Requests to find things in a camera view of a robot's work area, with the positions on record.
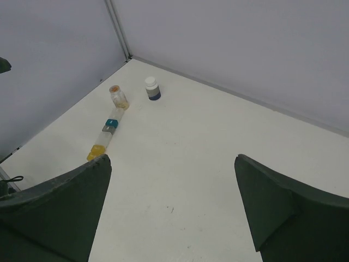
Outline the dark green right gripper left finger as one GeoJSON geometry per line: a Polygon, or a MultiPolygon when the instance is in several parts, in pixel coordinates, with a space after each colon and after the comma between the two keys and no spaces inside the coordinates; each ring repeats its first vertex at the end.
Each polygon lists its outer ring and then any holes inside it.
{"type": "Polygon", "coordinates": [[[88,261],[112,173],[104,154],[19,192],[1,193],[1,261],[88,261]]]}

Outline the weekly pill organizer strip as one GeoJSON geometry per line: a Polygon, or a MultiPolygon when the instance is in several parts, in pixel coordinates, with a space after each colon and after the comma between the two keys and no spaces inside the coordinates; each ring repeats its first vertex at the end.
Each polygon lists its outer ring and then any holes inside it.
{"type": "Polygon", "coordinates": [[[118,128],[120,121],[124,115],[124,109],[114,108],[108,119],[106,120],[100,134],[98,135],[94,145],[92,146],[87,160],[91,161],[98,156],[101,156],[106,153],[107,147],[112,140],[112,137],[118,128]]]}

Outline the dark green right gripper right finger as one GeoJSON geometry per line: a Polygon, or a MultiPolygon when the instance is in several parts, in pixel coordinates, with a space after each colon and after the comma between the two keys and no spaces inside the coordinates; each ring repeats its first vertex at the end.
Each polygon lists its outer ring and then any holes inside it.
{"type": "Polygon", "coordinates": [[[263,261],[348,261],[348,199],[240,154],[234,169],[263,261]]]}

